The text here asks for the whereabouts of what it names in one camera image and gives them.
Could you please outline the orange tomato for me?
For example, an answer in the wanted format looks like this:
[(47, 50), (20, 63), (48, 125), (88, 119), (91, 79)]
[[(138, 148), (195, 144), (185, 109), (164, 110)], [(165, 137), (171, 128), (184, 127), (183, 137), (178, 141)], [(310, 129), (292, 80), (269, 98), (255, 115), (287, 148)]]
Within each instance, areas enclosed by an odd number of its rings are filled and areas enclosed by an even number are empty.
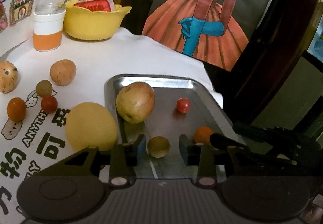
[(194, 134), (193, 141), (195, 143), (203, 143), (210, 145), (210, 136), (213, 134), (213, 130), (207, 126), (198, 128)]

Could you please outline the small brown kiwi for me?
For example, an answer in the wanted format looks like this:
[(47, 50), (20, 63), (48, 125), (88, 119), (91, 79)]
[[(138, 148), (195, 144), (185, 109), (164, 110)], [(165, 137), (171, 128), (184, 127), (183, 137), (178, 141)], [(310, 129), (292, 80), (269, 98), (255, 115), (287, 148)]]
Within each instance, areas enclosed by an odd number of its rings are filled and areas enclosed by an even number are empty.
[(163, 158), (170, 151), (170, 142), (162, 136), (151, 138), (147, 143), (147, 151), (154, 158)]

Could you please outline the large yellow pear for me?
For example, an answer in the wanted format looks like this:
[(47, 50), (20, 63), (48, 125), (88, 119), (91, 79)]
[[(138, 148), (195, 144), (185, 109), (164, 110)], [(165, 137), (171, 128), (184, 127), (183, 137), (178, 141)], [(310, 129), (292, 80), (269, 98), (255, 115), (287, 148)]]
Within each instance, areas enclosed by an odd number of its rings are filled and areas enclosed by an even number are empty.
[(66, 117), (66, 138), (75, 151), (97, 146), (108, 151), (117, 141), (117, 124), (102, 105), (83, 102), (71, 109)]

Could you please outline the red cherry tomato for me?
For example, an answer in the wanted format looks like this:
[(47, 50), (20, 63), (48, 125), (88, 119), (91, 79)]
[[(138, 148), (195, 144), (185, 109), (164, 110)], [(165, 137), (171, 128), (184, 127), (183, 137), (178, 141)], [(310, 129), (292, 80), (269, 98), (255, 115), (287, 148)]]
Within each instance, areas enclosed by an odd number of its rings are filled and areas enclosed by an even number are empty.
[(191, 108), (191, 103), (187, 98), (180, 98), (176, 103), (176, 109), (182, 113), (187, 113)]
[(58, 108), (58, 101), (54, 96), (44, 96), (41, 101), (41, 108), (47, 113), (53, 113)]

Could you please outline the small green-brown kiwi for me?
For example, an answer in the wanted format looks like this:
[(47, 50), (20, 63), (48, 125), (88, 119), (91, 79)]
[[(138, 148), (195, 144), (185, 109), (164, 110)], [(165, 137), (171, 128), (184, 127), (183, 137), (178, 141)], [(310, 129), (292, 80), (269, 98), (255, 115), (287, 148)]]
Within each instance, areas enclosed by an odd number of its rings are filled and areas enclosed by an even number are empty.
[(52, 84), (48, 80), (42, 80), (36, 85), (36, 93), (38, 96), (51, 96)]

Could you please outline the tan speckled round fruit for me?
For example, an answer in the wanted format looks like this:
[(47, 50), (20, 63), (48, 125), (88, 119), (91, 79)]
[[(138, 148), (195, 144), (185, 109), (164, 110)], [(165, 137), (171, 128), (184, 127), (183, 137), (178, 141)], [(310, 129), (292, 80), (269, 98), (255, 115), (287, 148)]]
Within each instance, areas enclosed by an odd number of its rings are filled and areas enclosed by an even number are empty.
[(71, 60), (56, 61), (50, 68), (50, 77), (57, 86), (68, 86), (76, 76), (77, 68)]

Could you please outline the orange-red tomato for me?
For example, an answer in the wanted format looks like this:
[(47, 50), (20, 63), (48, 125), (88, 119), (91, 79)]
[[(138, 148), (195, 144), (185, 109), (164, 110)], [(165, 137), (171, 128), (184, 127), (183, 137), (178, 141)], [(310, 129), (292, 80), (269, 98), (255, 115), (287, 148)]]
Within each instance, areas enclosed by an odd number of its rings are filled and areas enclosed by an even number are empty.
[(7, 115), (13, 122), (19, 122), (26, 117), (26, 104), (20, 97), (12, 98), (7, 105)]

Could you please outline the tan spotted round fruit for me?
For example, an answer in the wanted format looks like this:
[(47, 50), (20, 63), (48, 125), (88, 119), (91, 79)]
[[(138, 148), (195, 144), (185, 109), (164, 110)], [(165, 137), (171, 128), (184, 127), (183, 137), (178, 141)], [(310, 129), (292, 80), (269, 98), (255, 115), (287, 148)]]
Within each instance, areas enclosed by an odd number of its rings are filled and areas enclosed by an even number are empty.
[(0, 90), (1, 93), (9, 93), (14, 90), (18, 82), (18, 69), (9, 61), (0, 63)]

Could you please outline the red cherry tomato in tray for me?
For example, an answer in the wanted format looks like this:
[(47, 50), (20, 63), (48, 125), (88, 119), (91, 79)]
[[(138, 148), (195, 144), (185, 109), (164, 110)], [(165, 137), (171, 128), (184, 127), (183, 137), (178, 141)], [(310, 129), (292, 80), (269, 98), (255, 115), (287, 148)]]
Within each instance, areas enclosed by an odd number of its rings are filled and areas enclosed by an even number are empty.
[(182, 113), (187, 113), (191, 108), (191, 103), (187, 98), (180, 98), (176, 103), (176, 109)]

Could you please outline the silver metal tray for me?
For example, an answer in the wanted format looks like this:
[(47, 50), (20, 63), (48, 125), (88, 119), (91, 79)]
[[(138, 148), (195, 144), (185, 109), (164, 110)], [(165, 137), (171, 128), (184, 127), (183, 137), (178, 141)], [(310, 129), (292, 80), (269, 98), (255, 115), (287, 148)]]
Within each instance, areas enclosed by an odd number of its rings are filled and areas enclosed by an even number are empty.
[[(134, 83), (148, 83), (155, 92), (155, 105), (149, 117), (138, 124), (130, 124), (122, 119), (116, 109), (119, 91)], [(144, 179), (194, 179), (196, 166), (186, 166), (179, 149), (179, 137), (185, 134), (192, 139), (195, 131), (207, 126), (214, 133), (244, 144), (236, 134), (229, 118), (215, 101), (210, 92), (195, 80), (163, 75), (121, 74), (109, 79), (104, 86), (105, 106), (114, 116), (118, 125), (118, 143), (133, 143), (141, 134), (147, 140), (162, 136), (169, 140), (170, 151), (164, 158), (153, 158), (148, 154), (135, 167), (136, 176)], [(180, 98), (187, 98), (190, 110), (182, 114), (176, 109)]]

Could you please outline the white printed table cloth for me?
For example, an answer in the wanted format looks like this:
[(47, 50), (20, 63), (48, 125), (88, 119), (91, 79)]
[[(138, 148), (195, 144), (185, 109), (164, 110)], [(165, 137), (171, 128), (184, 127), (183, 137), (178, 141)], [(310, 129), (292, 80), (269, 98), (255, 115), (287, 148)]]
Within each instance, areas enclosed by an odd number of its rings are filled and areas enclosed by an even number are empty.
[[(135, 36), (120, 28), (109, 40), (86, 42), (64, 35), (61, 45), (41, 53), (27, 40), (7, 54), (6, 60), (18, 69), (19, 82), (14, 91), (1, 94), (1, 162), (12, 167), (17, 175), (1, 172), (1, 223), (21, 223), (24, 217), (17, 211), (16, 190), (29, 173), (31, 162), (40, 168), (54, 163), (52, 158), (36, 152), (46, 133), (66, 140), (64, 126), (52, 122), (52, 115), (41, 112), (41, 99), (36, 85), (50, 79), (50, 68), (58, 60), (68, 59), (77, 67), (73, 82), (54, 86), (58, 107), (71, 109), (82, 102), (104, 104), (105, 83), (118, 74), (158, 74), (192, 78), (204, 85), (218, 104), (221, 94), (214, 91), (203, 64), (177, 53), (146, 36)], [(13, 122), (7, 115), (12, 98), (20, 97), (26, 104), (26, 117)]]

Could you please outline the yellow plastic bowl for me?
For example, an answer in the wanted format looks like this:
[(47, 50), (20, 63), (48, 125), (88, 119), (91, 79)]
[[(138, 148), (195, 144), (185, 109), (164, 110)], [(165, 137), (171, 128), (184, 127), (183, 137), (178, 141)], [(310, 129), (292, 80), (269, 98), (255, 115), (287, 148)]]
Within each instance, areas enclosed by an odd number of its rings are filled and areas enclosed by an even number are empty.
[(130, 6), (119, 4), (115, 5), (114, 11), (90, 11), (74, 6), (77, 2), (66, 2), (64, 29), (71, 37), (79, 40), (100, 41), (111, 38), (131, 11)]

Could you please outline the orange dress girl painting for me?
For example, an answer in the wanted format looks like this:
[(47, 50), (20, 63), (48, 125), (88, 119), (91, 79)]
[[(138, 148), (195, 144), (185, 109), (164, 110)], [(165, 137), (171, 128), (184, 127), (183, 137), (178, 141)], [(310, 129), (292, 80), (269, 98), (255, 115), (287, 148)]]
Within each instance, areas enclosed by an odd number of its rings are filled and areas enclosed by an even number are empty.
[(230, 71), (271, 0), (153, 0), (142, 33)]

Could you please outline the red item in bowl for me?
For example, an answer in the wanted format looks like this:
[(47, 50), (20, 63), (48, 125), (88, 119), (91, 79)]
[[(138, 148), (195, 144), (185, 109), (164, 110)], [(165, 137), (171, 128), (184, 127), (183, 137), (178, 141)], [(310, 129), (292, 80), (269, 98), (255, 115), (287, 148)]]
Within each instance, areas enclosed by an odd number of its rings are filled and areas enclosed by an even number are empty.
[(74, 7), (82, 7), (90, 11), (115, 11), (113, 0), (88, 0), (84, 2), (77, 2)]

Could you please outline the white orange glass jar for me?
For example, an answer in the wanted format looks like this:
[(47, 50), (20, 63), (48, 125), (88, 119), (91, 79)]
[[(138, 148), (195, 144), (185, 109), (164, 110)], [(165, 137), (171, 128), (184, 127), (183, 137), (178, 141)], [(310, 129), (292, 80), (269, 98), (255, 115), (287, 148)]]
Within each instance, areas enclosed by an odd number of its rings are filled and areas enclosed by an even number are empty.
[(63, 0), (35, 0), (33, 47), (51, 51), (61, 44), (66, 9)]

